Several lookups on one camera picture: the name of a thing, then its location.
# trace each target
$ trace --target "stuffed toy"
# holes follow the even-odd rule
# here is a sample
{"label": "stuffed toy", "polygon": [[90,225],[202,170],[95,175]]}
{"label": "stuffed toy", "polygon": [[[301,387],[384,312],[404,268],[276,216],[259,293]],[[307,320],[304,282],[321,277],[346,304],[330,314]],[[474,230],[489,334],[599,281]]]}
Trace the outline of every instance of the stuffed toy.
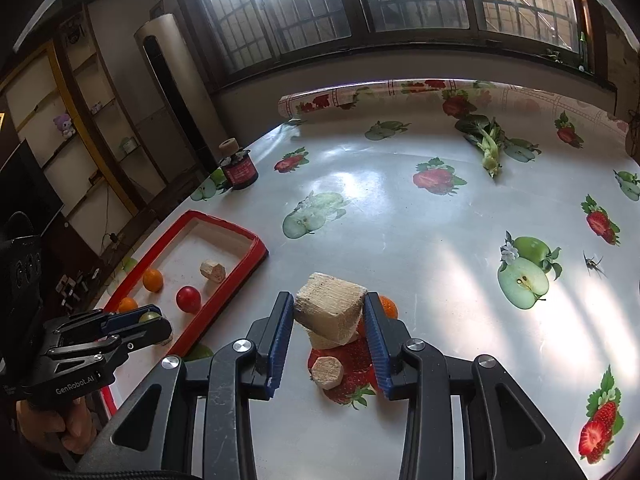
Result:
{"label": "stuffed toy", "polygon": [[53,119],[53,123],[56,125],[56,128],[60,130],[60,132],[62,133],[62,136],[65,139],[68,139],[76,132],[76,129],[74,128],[74,124],[71,121],[71,117],[69,117],[69,114],[62,114],[62,115],[59,115],[58,117],[55,117]]}

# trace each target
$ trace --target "leafy vegetable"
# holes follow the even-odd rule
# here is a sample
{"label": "leafy vegetable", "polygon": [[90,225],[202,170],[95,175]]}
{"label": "leafy vegetable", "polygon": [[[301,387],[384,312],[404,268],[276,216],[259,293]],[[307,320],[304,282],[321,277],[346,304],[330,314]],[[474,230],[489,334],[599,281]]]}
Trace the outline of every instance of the leafy vegetable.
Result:
{"label": "leafy vegetable", "polygon": [[465,139],[484,153],[482,167],[492,178],[500,173],[500,146],[504,142],[504,131],[495,121],[484,115],[470,114],[456,123],[456,129],[465,134]]}

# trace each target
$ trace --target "cherry tomato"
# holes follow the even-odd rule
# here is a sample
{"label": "cherry tomato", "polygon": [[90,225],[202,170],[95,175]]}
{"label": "cherry tomato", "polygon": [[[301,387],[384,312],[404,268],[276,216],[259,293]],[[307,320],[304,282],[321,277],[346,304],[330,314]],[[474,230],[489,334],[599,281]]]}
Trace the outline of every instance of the cherry tomato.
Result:
{"label": "cherry tomato", "polygon": [[181,311],[196,314],[202,306],[202,298],[198,290],[191,285],[184,286],[175,295],[175,303]]}

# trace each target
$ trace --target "orange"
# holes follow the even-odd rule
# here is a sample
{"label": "orange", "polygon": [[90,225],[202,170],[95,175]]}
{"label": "orange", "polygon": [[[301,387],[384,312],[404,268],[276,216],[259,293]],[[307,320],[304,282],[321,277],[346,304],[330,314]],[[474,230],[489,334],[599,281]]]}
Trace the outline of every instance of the orange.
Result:
{"label": "orange", "polygon": [[[391,319],[398,319],[398,308],[396,307],[396,304],[386,296],[378,297],[380,298],[380,304],[382,305],[386,316],[390,317]],[[360,316],[360,321],[358,322],[358,328],[356,329],[356,332],[361,337],[366,337],[367,335],[364,330],[364,318],[362,316]]]}
{"label": "orange", "polygon": [[137,308],[138,304],[136,303],[136,300],[127,296],[126,298],[122,298],[122,300],[118,304],[118,313],[124,314],[125,312],[136,310]]}
{"label": "orange", "polygon": [[379,296],[379,298],[380,303],[382,303],[382,308],[385,309],[386,316],[391,319],[398,319],[398,308],[396,304],[386,296]]}
{"label": "orange", "polygon": [[164,285],[162,272],[157,269],[147,269],[142,275],[142,284],[149,292],[158,292]]}

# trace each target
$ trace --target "shelf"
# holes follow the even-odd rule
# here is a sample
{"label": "shelf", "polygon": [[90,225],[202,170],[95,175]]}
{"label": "shelf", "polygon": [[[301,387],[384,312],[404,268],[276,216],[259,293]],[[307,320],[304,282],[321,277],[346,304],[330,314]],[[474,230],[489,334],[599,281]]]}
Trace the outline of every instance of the shelf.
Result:
{"label": "shelf", "polygon": [[74,133],[71,137],[69,137],[68,139],[63,140],[60,145],[54,150],[53,154],[47,159],[47,161],[42,165],[42,171],[47,169],[47,166],[49,166],[53,160],[60,154],[60,152],[62,150],[64,150],[66,148],[66,146],[72,141],[74,140],[76,137],[78,136],[78,132]]}
{"label": "shelf", "polygon": [[74,75],[79,74],[80,72],[82,72],[82,70],[87,68],[89,65],[95,63],[97,59],[98,59],[98,53],[94,52],[73,70]]}
{"label": "shelf", "polygon": [[140,144],[137,145],[133,150],[131,150],[129,153],[127,153],[127,155],[123,156],[119,161],[118,164],[121,163],[125,158],[127,158],[129,155],[131,155],[131,153],[135,153],[137,150],[140,149]]}
{"label": "shelf", "polygon": [[[82,72],[82,70],[84,70],[86,67],[88,67],[89,65],[93,64],[98,58],[97,58],[98,54],[97,52],[94,52],[93,54],[91,54],[87,59],[85,59],[77,68],[75,68],[73,70],[74,75],[78,74],[79,72]],[[38,104],[35,105],[35,107],[33,108],[33,110],[31,110],[31,112],[29,112],[27,114],[27,116],[22,120],[22,122],[20,124],[18,124],[15,128],[16,132],[19,132],[21,129],[23,129],[26,124],[33,119],[33,116],[36,114],[36,112],[40,109],[40,107],[49,99],[51,99],[52,97],[55,97],[56,95],[58,95],[60,93],[60,90],[58,90],[58,88],[54,88],[51,92],[49,92],[47,95],[45,95],[39,102]]]}
{"label": "shelf", "polygon": [[71,218],[74,213],[76,213],[78,211],[78,209],[80,209],[80,206],[86,201],[87,198],[89,198],[96,189],[98,189],[98,187],[100,186],[100,184],[103,184],[105,181],[104,177],[100,177],[95,184],[93,184],[89,189],[86,190],[86,193],[82,196],[82,198],[80,200],[78,200],[78,202],[76,203],[75,206],[73,206],[71,208],[71,211],[69,211],[65,216],[67,219]]}
{"label": "shelf", "polygon": [[91,114],[92,117],[95,117],[96,115],[98,115],[101,111],[103,111],[107,106],[110,106],[111,104],[113,104],[116,101],[115,97],[112,97],[111,99],[109,99],[107,102],[105,102],[105,104],[102,105],[102,108],[100,108],[95,114]]}
{"label": "shelf", "polygon": [[35,107],[33,108],[33,110],[31,110],[31,112],[29,112],[27,114],[27,116],[22,120],[22,122],[20,124],[18,124],[15,127],[15,131],[19,132],[21,129],[23,129],[26,124],[33,119],[33,116],[36,114],[36,112],[40,109],[40,107],[47,102],[49,99],[51,99],[52,97],[55,97],[56,95],[58,95],[60,93],[60,91],[57,88],[54,88],[51,92],[49,92],[47,95],[45,95],[42,99],[40,99],[40,101],[38,102],[38,104],[35,105]]}

